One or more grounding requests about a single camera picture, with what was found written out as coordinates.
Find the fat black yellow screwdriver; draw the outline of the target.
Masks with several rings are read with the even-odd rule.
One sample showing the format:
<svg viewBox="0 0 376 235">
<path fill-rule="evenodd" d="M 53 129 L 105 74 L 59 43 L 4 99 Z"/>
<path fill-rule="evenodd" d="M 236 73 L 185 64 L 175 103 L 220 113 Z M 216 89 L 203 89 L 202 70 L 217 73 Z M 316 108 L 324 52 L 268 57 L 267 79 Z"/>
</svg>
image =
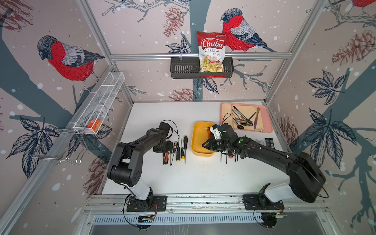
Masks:
<svg viewBox="0 0 376 235">
<path fill-rule="evenodd" d="M 181 153 L 181 159 L 182 159 L 182 160 L 185 160 L 185 153 L 184 153 L 183 140 L 181 140 L 181 149 L 180 149 L 180 153 Z"/>
</svg>

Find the yellow storage box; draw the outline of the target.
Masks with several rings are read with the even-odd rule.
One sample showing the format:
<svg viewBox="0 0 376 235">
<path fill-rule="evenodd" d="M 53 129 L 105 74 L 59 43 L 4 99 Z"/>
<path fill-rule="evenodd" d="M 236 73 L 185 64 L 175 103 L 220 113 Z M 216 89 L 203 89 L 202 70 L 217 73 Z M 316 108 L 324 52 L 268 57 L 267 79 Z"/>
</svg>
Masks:
<svg viewBox="0 0 376 235">
<path fill-rule="evenodd" d="M 211 157 L 214 155 L 213 151 L 207 150 L 202 146 L 209 139 L 207 128 L 213 125 L 214 123 L 206 121 L 198 121 L 195 123 L 191 143 L 191 149 L 194 155 L 200 157 Z"/>
</svg>

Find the black long screwdriver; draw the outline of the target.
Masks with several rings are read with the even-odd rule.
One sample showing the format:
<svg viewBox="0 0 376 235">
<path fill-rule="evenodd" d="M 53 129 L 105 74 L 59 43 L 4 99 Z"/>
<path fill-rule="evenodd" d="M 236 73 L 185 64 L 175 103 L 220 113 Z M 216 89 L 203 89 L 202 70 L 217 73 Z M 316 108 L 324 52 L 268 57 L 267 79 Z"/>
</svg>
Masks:
<svg viewBox="0 0 376 235">
<path fill-rule="evenodd" d="M 188 148 L 188 136 L 184 136 L 183 138 L 183 152 L 184 152 L 184 163 L 186 163 L 186 159 L 187 159 L 187 154 L 186 154 L 186 151 L 187 151 L 187 148 Z"/>
</svg>

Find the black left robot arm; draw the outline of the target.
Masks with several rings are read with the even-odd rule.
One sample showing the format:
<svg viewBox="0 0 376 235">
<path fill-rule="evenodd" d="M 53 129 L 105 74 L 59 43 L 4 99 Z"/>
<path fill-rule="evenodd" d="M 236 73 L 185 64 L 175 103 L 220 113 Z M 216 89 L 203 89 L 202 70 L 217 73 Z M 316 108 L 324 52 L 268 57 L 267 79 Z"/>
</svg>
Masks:
<svg viewBox="0 0 376 235">
<path fill-rule="evenodd" d="M 125 186 L 135 199 L 150 203 L 151 187 L 142 180 L 144 154 L 149 150 L 157 154 L 167 153 L 171 126 L 161 122 L 158 128 L 149 129 L 139 139 L 129 143 L 119 143 L 108 163 L 107 178 Z"/>
</svg>

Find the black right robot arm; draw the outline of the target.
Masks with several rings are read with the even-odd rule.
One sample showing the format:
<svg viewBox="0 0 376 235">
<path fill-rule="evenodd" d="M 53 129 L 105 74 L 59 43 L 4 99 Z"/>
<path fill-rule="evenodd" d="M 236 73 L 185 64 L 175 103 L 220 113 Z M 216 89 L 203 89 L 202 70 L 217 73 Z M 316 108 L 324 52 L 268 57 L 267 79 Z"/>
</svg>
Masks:
<svg viewBox="0 0 376 235">
<path fill-rule="evenodd" d="M 262 145 L 251 138 L 239 137 L 227 123 L 215 124 L 209 127 L 209 132 L 210 137 L 203 143 L 203 148 L 255 159 L 289 176 L 289 179 L 277 184 L 265 184 L 258 193 L 261 203 L 275 204 L 296 197 L 304 202 L 313 203 L 323 190 L 326 178 L 309 154 L 286 153 Z"/>
</svg>

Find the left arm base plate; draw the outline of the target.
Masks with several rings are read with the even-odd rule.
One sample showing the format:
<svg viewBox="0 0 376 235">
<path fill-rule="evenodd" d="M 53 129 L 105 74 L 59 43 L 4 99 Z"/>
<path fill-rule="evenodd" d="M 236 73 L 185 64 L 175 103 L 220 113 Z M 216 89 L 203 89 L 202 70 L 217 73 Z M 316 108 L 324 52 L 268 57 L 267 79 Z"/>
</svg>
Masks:
<svg viewBox="0 0 376 235">
<path fill-rule="evenodd" d="M 145 201 L 135 199 L 134 196 L 130 196 L 126 200 L 127 212 L 165 212 L 166 211 L 167 196 L 154 195 L 147 198 Z"/>
</svg>

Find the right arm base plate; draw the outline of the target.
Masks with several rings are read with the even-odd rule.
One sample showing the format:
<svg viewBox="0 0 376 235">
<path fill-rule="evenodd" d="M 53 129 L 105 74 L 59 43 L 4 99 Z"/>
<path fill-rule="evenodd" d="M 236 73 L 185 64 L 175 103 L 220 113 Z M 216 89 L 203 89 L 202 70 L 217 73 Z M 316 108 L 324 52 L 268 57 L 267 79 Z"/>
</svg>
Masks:
<svg viewBox="0 0 376 235">
<path fill-rule="evenodd" d="M 247 211 L 285 209 L 285 206 L 282 201 L 274 203 L 270 201 L 266 196 L 261 196 L 258 194 L 243 194 L 242 203 L 244 204 L 245 209 Z"/>
</svg>

